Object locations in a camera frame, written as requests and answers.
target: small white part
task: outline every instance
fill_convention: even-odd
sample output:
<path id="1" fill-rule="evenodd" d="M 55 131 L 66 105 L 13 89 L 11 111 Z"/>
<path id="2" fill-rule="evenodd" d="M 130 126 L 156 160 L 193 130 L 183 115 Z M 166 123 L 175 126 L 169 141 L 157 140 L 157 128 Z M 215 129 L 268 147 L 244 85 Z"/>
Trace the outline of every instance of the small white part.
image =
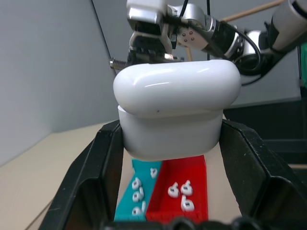
<path id="1" fill-rule="evenodd" d="M 152 178 L 156 178 L 158 175 L 158 170 L 154 169 L 154 168 L 150 168 L 150 176 L 152 176 Z"/>
<path id="2" fill-rule="evenodd" d="M 167 193 L 172 198 L 177 198 L 179 196 L 178 183 L 175 182 L 172 186 L 170 186 L 167 190 Z"/>
<path id="3" fill-rule="evenodd" d="M 139 180 L 139 178 L 135 178 L 134 181 L 132 182 L 132 189 L 136 190 L 138 189 L 140 186 L 142 186 L 142 182 Z"/>
<path id="4" fill-rule="evenodd" d="M 132 215 L 137 216 L 137 215 L 141 215 L 145 212 L 146 209 L 146 202 L 143 201 L 142 202 L 142 209 L 140 209 L 139 207 L 134 207 L 132 210 Z"/>
<path id="5" fill-rule="evenodd" d="M 193 202 L 191 200 L 187 200 L 185 195 L 182 195 L 181 198 L 181 209 L 184 212 L 192 212 L 195 210 Z"/>
<path id="6" fill-rule="evenodd" d="M 146 209 L 146 202 L 143 201 L 143 202 L 142 202 L 142 212 L 143 212 L 143 213 L 145 212 L 145 209 Z"/>
<path id="7" fill-rule="evenodd" d="M 187 180 L 187 182 L 181 186 L 180 191 L 181 191 L 182 194 L 184 194 L 186 196 L 192 195 L 193 194 L 193 188 L 191 186 L 191 182 L 189 180 Z"/>
<path id="8" fill-rule="evenodd" d="M 143 198 L 144 198 L 144 190 L 142 187 L 140 187 L 140 191 L 136 191 L 133 193 L 132 200 L 133 202 L 139 202 L 143 200 Z"/>

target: wooden stick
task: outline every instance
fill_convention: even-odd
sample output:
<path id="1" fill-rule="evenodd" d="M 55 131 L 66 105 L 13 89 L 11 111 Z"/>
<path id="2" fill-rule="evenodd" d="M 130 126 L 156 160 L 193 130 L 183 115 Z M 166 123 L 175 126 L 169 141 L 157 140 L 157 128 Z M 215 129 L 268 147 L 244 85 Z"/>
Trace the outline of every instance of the wooden stick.
<path id="1" fill-rule="evenodd" d="M 264 10 L 267 10 L 269 8 L 278 6 L 278 5 L 282 4 L 283 2 L 284 2 L 284 0 L 272 1 L 270 3 L 263 4 L 261 6 L 252 8 L 250 10 L 243 11 L 243 12 L 236 13 L 236 14 L 233 14 L 231 16 L 225 17 L 221 21 L 230 22 L 230 21 L 233 21 L 235 19 L 242 18 L 242 17 L 248 16 L 248 15 L 251 15 L 251 14 L 254 14 L 254 13 L 257 13 L 257 12 L 260 12 L 260 11 L 264 11 Z"/>
<path id="2" fill-rule="evenodd" d="M 185 50 L 186 50 L 186 53 L 187 53 L 187 56 L 188 56 L 188 61 L 193 61 L 192 52 L 191 52 L 190 47 L 185 47 Z"/>

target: gray wall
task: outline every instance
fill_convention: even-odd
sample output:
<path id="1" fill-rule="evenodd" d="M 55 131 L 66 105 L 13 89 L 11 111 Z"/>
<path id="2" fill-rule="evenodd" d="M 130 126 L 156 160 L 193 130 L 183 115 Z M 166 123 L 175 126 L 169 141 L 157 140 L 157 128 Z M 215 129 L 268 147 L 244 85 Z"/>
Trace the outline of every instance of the gray wall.
<path id="1" fill-rule="evenodd" d="M 90 0 L 0 5 L 0 165 L 50 132 L 117 119 Z"/>
<path id="2" fill-rule="evenodd" d="M 211 0 L 211 15 L 216 19 L 248 10 L 252 7 L 273 0 Z M 183 0 L 167 0 L 168 4 L 181 5 Z M 127 22 L 127 9 L 125 0 L 103 1 L 94 0 L 99 21 L 105 33 L 107 46 L 111 56 L 126 60 L 129 48 L 129 39 L 132 30 Z M 206 0 L 189 0 L 207 12 Z M 270 22 L 274 9 L 269 9 L 257 14 L 233 21 L 241 28 L 264 30 L 264 22 Z M 185 50 L 178 47 L 173 54 L 184 57 L 187 60 Z M 207 55 L 200 51 L 192 51 L 193 60 L 206 60 Z M 300 98 L 299 72 L 297 51 L 288 54 L 274 69 L 261 81 L 247 87 L 243 87 L 234 106 L 251 104 L 264 104 L 282 100 L 294 100 Z M 253 78 L 242 77 L 242 81 L 250 81 Z"/>

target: black holder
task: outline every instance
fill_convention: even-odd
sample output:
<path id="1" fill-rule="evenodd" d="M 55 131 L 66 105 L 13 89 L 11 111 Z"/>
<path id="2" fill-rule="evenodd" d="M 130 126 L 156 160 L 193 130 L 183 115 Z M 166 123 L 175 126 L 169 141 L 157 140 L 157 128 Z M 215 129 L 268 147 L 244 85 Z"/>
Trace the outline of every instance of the black holder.
<path id="1" fill-rule="evenodd" d="M 196 226 L 185 218 L 166 226 L 113 222 L 124 149 L 122 130 L 115 121 L 104 125 L 71 164 L 40 230 L 307 229 L 307 188 L 253 129 L 223 120 L 220 147 L 243 215 L 231 225 L 208 221 Z"/>

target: beige table surface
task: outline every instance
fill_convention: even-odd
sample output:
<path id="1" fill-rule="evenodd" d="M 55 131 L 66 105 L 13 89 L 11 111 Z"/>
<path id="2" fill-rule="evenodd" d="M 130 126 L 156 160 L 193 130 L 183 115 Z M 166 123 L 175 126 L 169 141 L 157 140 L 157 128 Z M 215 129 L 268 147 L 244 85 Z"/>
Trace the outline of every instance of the beige table surface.
<path id="1" fill-rule="evenodd" d="M 55 133 L 0 168 L 0 229 L 36 230 L 73 160 L 103 124 Z M 209 219 L 230 222 L 240 215 L 227 180 L 219 145 L 205 154 Z M 119 199 L 131 177 L 125 151 Z"/>

